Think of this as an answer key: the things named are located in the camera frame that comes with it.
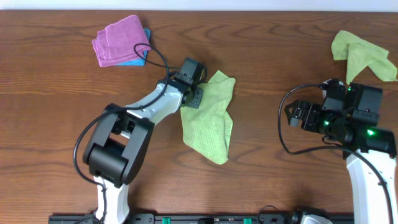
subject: blue microfiber cloth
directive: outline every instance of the blue microfiber cloth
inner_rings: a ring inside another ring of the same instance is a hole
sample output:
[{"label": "blue microfiber cloth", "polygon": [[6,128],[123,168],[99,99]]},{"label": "blue microfiber cloth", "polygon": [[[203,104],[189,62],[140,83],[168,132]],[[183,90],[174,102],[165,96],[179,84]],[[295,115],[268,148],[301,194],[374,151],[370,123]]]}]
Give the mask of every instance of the blue microfiber cloth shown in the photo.
[{"label": "blue microfiber cloth", "polygon": [[[145,35],[147,36],[148,41],[149,41],[149,39],[150,39],[150,30],[145,28],[144,32],[145,32]],[[144,58],[145,59],[147,58],[147,53],[148,53],[147,50],[144,51]],[[116,64],[116,65],[144,66],[145,65],[145,60],[142,59],[142,58],[139,58],[139,59],[135,59],[135,60],[130,60],[128,62],[122,62],[122,63]]]}]

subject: folded towel stack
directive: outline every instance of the folded towel stack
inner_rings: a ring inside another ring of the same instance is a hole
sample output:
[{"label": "folded towel stack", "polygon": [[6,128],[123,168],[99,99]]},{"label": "folded towel stack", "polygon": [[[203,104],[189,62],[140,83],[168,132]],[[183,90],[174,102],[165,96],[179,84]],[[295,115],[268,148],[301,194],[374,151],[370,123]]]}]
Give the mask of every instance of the folded towel stack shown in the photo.
[{"label": "folded towel stack", "polygon": [[[144,28],[144,32],[145,32],[145,35],[148,38],[148,41],[150,41],[150,30],[147,29],[147,28]],[[116,64],[116,65],[144,66],[145,62],[146,62],[147,54],[148,54],[148,51],[146,50],[146,51],[144,51],[143,58],[138,58],[138,59],[130,60],[130,61],[127,61],[127,62],[122,62],[122,63]]]},{"label": "folded towel stack", "polygon": [[[134,52],[134,46],[138,43],[149,44],[149,41],[138,16],[133,15],[98,31],[97,38],[91,43],[100,67],[107,67],[139,59]],[[144,56],[144,52],[150,50],[150,47],[138,45],[136,50],[139,55]]]}]

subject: white wall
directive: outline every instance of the white wall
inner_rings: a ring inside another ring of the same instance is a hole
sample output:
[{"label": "white wall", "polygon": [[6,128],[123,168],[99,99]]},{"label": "white wall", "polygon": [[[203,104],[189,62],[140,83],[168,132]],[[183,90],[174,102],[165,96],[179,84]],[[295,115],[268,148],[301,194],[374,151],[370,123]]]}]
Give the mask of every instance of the white wall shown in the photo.
[{"label": "white wall", "polygon": [[398,12],[398,0],[0,0],[0,9]]}]

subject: green connector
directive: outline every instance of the green connector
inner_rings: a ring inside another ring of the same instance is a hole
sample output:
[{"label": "green connector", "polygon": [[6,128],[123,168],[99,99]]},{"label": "green connector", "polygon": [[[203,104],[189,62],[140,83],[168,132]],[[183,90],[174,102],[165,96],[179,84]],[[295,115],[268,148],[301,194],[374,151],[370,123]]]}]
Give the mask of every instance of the green connector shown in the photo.
[{"label": "green connector", "polygon": [[163,218],[162,219],[162,224],[171,224],[172,219],[171,218]]},{"label": "green connector", "polygon": [[252,224],[251,223],[251,218],[244,218],[243,219],[243,224]]}]

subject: green led light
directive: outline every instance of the green led light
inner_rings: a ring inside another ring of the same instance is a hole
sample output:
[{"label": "green led light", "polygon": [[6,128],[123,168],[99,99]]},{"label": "green led light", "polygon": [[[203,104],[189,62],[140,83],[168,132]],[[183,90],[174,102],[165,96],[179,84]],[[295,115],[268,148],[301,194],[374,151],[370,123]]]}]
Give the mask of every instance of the green led light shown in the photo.
[{"label": "green led light", "polygon": [[375,134],[374,131],[368,129],[368,135],[369,135],[369,136],[372,136],[372,135],[374,135],[374,134]]}]

